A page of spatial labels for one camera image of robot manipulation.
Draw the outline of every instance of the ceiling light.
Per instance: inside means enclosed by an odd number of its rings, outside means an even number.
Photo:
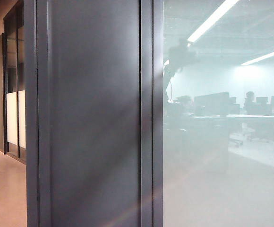
[[[211,26],[213,26],[228,10],[230,10],[239,0],[226,0],[222,5],[188,38],[194,43]]]
[[[243,63],[242,65],[243,66],[250,65],[250,64],[256,63],[258,61],[261,61],[261,60],[264,60],[266,58],[270,58],[270,57],[273,57],[273,56],[274,56],[274,52],[266,54],[266,55],[263,55],[262,57],[255,58],[253,60],[247,61],[247,62]]]

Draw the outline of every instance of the hallway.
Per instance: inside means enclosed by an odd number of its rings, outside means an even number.
[[[26,166],[0,152],[0,227],[26,227]]]

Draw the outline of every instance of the glass partition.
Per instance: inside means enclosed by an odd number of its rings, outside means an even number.
[[[165,0],[164,227],[274,226],[274,0]]]

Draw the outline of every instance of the office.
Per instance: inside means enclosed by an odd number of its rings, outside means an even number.
[[[0,150],[26,165],[27,226],[274,226],[274,1],[21,6]]]

